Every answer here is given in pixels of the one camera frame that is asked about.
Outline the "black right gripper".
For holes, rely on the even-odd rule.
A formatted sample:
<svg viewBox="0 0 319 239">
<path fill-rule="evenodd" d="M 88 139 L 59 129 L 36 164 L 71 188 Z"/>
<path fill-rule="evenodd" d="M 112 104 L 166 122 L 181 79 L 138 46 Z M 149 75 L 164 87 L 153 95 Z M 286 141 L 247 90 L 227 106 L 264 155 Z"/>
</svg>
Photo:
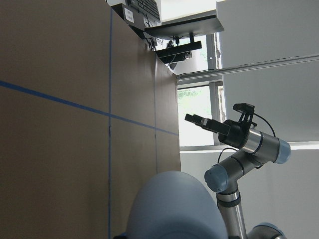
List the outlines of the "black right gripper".
<svg viewBox="0 0 319 239">
<path fill-rule="evenodd" d="M 210 120 L 190 114 L 186 114 L 184 119 L 200 127 L 206 126 L 209 131 L 218 134 L 218 140 L 221 143 L 238 149 L 242 148 L 247 141 L 251 125 L 249 121 L 236 122 L 228 119 L 224 123 L 220 123 L 214 119 Z"/>
</svg>

